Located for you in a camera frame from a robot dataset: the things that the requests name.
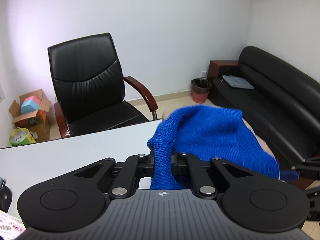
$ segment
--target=cardboard box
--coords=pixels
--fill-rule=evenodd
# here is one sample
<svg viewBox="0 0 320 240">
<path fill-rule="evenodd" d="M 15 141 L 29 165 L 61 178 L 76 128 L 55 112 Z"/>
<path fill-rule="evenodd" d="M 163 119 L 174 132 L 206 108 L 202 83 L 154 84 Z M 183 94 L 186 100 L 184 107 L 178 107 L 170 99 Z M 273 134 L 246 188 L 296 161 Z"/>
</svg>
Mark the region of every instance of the cardboard box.
<svg viewBox="0 0 320 240">
<path fill-rule="evenodd" d="M 38 98 L 41 103 L 39 109 L 30 113 L 21 114 L 20 105 L 23 101 L 31 96 Z M 50 124 L 47 120 L 47 114 L 49 112 L 51 102 L 47 99 L 42 89 L 27 93 L 19 97 L 20 105 L 16 100 L 13 101 L 9 108 L 9 112 L 13 116 L 14 125 L 16 127 L 27 128 L 29 131 L 35 131 L 38 135 L 38 140 L 48 140 L 50 132 Z"/>
<path fill-rule="evenodd" d="M 50 139 L 50 123 L 48 119 L 46 119 L 45 122 L 41 124 L 28 127 L 28 130 L 31 133 L 37 134 L 38 136 L 38 139 L 36 139 L 37 142 L 43 142 Z"/>
</svg>

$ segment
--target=metal bolt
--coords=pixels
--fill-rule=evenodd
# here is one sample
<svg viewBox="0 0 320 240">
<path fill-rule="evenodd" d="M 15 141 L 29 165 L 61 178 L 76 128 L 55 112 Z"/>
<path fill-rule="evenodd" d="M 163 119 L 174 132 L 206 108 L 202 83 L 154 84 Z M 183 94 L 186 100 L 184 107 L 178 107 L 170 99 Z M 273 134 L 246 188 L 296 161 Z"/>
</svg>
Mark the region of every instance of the metal bolt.
<svg viewBox="0 0 320 240">
<path fill-rule="evenodd" d="M 111 190 L 111 193 L 115 196 L 121 197 L 127 193 L 127 190 L 124 187 L 116 187 L 113 190 Z"/>
<path fill-rule="evenodd" d="M 216 189 L 211 186 L 203 186 L 200 188 L 200 193 L 204 196 L 213 195 L 216 192 Z"/>
</svg>

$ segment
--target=black computer mouse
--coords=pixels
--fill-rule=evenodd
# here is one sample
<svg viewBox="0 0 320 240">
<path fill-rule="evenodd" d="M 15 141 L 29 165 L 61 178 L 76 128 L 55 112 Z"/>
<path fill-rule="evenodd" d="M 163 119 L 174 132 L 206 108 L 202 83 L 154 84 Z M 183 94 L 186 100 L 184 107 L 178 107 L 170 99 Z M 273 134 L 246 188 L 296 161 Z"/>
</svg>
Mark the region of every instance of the black computer mouse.
<svg viewBox="0 0 320 240">
<path fill-rule="evenodd" d="M 8 212 L 12 201 L 12 192 L 8 187 L 0 189 L 0 210 Z"/>
</svg>

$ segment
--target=chair backrest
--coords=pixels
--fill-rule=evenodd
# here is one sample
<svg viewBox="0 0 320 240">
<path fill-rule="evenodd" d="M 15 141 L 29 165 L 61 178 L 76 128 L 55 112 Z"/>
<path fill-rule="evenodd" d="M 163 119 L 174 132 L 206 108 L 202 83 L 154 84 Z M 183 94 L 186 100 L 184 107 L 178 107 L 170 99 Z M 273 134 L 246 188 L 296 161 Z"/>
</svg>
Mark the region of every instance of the chair backrest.
<svg viewBox="0 0 320 240">
<path fill-rule="evenodd" d="M 121 65 L 110 33 L 48 48 L 54 90 L 68 123 L 124 99 Z"/>
<path fill-rule="evenodd" d="M 320 84 L 280 58 L 248 46 L 239 57 L 240 74 L 275 102 L 315 143 L 320 143 Z"/>
</svg>

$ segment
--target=white desk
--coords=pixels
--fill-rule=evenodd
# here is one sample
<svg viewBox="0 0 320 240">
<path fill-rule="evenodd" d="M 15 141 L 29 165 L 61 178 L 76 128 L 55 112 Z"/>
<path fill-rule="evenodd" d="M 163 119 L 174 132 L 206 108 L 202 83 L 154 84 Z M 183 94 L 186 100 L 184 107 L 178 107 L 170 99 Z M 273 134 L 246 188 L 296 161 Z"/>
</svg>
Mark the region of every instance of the white desk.
<svg viewBox="0 0 320 240">
<path fill-rule="evenodd" d="M 0 149 L 0 176 L 12 191 L 9 214 L 19 218 L 17 201 L 37 183 L 79 169 L 106 157 L 124 162 L 136 154 L 149 154 L 147 141 L 161 120 L 99 133 Z"/>
</svg>

